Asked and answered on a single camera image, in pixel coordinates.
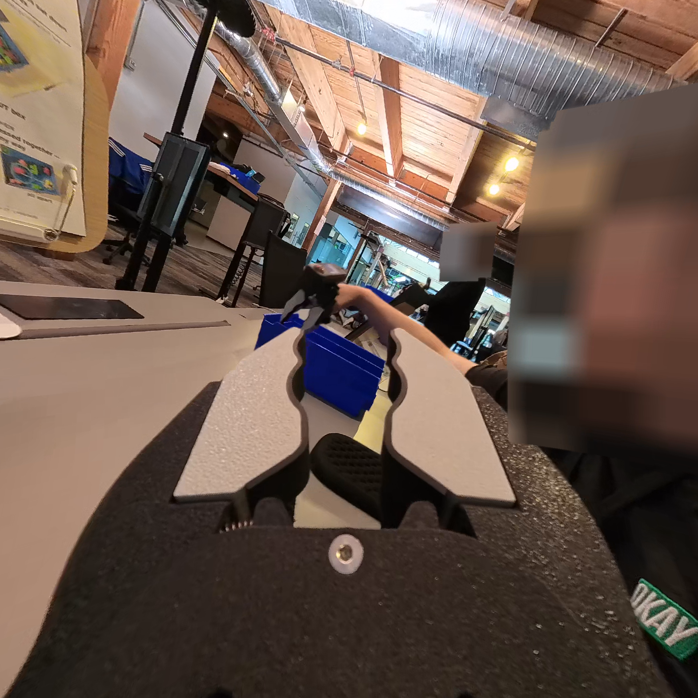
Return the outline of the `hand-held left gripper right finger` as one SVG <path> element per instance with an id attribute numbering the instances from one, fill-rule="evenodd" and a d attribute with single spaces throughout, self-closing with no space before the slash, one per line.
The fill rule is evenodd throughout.
<path id="1" fill-rule="evenodd" d="M 380 523 L 399 525 L 430 502 L 440 525 L 467 525 L 466 507 L 511 509 L 517 498 L 470 383 L 405 329 L 389 335 L 381 447 Z"/>

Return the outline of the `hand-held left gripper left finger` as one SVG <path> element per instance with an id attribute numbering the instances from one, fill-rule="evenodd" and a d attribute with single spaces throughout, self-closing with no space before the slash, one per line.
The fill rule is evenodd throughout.
<path id="1" fill-rule="evenodd" d="M 294 510 L 309 481 L 306 334 L 296 327 L 255 349 L 222 379 L 186 460 L 175 502 L 227 502 L 235 519 L 277 498 Z"/>

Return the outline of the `blue plastic bin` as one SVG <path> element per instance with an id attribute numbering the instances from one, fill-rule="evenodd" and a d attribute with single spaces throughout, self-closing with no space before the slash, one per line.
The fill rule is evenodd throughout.
<path id="1" fill-rule="evenodd" d="M 307 333 L 304 393 L 354 420 L 373 405 L 385 361 L 324 325 Z"/>

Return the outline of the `person's right forearm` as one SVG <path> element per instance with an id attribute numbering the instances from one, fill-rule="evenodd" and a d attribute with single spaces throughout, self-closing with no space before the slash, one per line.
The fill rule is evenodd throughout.
<path id="1" fill-rule="evenodd" d="M 445 358 L 460 374 L 467 376 L 476 368 L 475 363 L 453 353 L 432 332 L 417 321 L 405 316 L 397 308 L 380 299 L 378 295 L 367 288 L 358 285 L 339 284 L 335 310 L 339 311 L 347 308 L 355 308 L 363 313 L 372 327 L 378 332 L 384 344 L 388 343 L 391 331 L 403 329 L 432 349 L 432 351 Z"/>

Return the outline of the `grey desk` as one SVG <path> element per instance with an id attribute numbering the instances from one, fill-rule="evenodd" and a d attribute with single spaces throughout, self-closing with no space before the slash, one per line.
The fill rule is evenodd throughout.
<path id="1" fill-rule="evenodd" d="M 1 282 L 1 293 L 120 300 L 140 318 L 25 320 L 1 309 L 1 696 L 65 564 L 130 462 L 255 347 L 256 306 L 193 295 Z"/>

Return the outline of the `black desk panel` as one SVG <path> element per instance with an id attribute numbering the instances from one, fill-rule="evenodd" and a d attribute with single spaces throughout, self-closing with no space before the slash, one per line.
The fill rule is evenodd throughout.
<path id="1" fill-rule="evenodd" d="M 1 307 L 24 320 L 144 319 L 120 300 L 1 294 Z"/>

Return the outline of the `black easel board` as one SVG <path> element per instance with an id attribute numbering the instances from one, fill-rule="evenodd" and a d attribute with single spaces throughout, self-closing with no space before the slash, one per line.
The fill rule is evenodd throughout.
<path id="1" fill-rule="evenodd" d="M 284 240 L 289 222 L 290 214 L 282 205 L 269 197 L 258 198 L 215 301 L 226 304 L 234 288 L 230 306 L 235 307 L 253 262 L 261 257 L 259 302 L 270 309 L 284 306 L 297 289 L 307 258 L 304 249 Z"/>

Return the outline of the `wooden office table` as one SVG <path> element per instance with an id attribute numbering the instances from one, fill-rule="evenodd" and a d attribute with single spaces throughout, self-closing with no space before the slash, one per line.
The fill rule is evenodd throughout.
<path id="1" fill-rule="evenodd" d="M 227 196 L 230 193 L 230 188 L 233 187 L 240 192 L 240 196 L 242 197 L 242 200 L 246 201 L 249 204 L 255 204 L 258 201 L 258 196 L 252 192 L 250 192 L 247 188 L 243 187 L 237 179 L 235 179 L 228 171 L 226 171 L 222 166 L 210 162 L 207 166 L 207 173 L 210 173 L 211 176 L 213 176 L 214 181 L 226 181 L 228 183 L 228 188 L 225 192 L 225 195 Z"/>

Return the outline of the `black floor stand with panel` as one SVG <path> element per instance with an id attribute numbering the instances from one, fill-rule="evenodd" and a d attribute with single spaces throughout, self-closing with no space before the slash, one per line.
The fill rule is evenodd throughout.
<path id="1" fill-rule="evenodd" d="M 181 87 L 177 107 L 154 161 L 133 251 L 123 276 L 115 282 L 116 290 L 135 290 L 148 242 L 155 236 L 155 250 L 142 287 L 143 292 L 155 291 L 172 241 L 184 229 L 184 221 L 210 163 L 209 147 L 185 137 L 184 125 L 216 22 L 222 20 L 227 29 L 247 39 L 256 30 L 256 20 L 247 1 L 201 1 L 200 4 L 205 9 L 202 28 L 187 63 L 186 76 L 175 82 L 176 87 Z"/>

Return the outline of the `person's black shirt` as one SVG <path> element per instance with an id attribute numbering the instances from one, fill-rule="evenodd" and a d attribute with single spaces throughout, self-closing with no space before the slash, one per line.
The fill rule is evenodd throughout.
<path id="1" fill-rule="evenodd" d="M 697 449 L 612 443 L 605 455 L 540 445 L 580 496 L 633 597 L 677 697 L 697 696 Z"/>

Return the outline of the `blue striped cloth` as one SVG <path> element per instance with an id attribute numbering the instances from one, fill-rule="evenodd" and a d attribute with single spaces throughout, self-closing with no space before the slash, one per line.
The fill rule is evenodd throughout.
<path id="1" fill-rule="evenodd" d="M 137 227 L 139 208 L 152 176 L 153 162 L 113 138 L 109 146 L 108 212 L 124 226 Z"/>

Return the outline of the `instruction sheet on stand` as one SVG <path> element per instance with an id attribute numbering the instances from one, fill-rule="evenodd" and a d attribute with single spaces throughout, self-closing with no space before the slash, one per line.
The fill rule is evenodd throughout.
<path id="1" fill-rule="evenodd" d="M 87 234 L 83 238 L 63 235 L 56 241 L 40 244 L 32 240 L 11 238 L 1 233 L 2 243 L 15 243 L 50 252 L 82 253 L 95 248 L 106 235 L 108 228 L 109 101 L 99 73 L 84 53 L 84 46 L 83 54 L 83 205 Z"/>

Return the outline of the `printed instruction sheet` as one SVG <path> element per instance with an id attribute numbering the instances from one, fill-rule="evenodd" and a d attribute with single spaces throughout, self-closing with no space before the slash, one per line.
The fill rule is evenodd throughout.
<path id="1" fill-rule="evenodd" d="M 1 233 L 86 236 L 77 1 L 1 2 Z"/>

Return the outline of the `narrow silver ventilation duct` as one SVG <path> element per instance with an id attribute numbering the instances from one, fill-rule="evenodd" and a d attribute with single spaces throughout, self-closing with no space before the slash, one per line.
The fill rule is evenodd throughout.
<path id="1" fill-rule="evenodd" d="M 320 153 L 317 139 L 305 117 L 301 115 L 297 102 L 291 92 L 281 91 L 272 69 L 257 45 L 251 39 L 240 37 L 220 23 L 216 25 L 215 32 L 226 47 L 233 49 L 250 69 L 269 110 L 305 159 L 311 162 L 318 173 L 342 182 L 342 174 Z"/>

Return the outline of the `wide silver ventilation duct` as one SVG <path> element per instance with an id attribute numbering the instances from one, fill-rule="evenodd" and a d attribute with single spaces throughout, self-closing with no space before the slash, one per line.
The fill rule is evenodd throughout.
<path id="1" fill-rule="evenodd" d="M 657 68 L 485 1 L 264 1 L 283 15 L 484 97 L 552 120 L 691 86 Z"/>

